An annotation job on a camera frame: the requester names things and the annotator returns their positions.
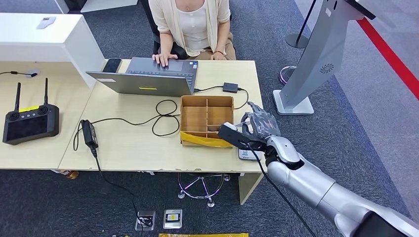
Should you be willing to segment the person's right hand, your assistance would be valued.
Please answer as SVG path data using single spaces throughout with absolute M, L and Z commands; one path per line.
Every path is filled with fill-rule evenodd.
M 178 59 L 178 56 L 176 54 L 160 53 L 160 54 L 153 54 L 152 59 L 161 67 L 167 67 L 169 59 Z

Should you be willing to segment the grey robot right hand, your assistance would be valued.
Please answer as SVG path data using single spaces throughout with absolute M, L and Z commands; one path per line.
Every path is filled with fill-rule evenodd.
M 245 112 L 241 119 L 242 133 L 253 140 L 266 141 L 272 136 L 281 136 L 275 117 L 260 106 L 248 101 L 252 112 Z

